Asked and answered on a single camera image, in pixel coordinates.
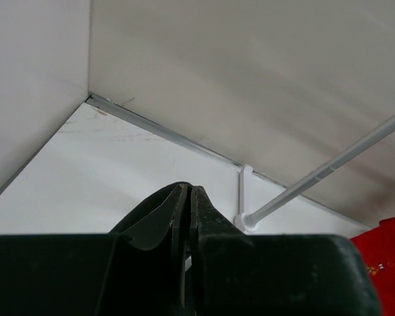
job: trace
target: red cloth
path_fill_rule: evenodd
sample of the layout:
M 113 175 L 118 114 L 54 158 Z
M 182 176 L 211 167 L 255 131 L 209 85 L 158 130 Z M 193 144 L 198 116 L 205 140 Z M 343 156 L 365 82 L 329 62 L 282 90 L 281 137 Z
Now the red cloth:
M 395 316 L 395 217 L 352 242 L 361 252 L 382 303 L 384 316 Z

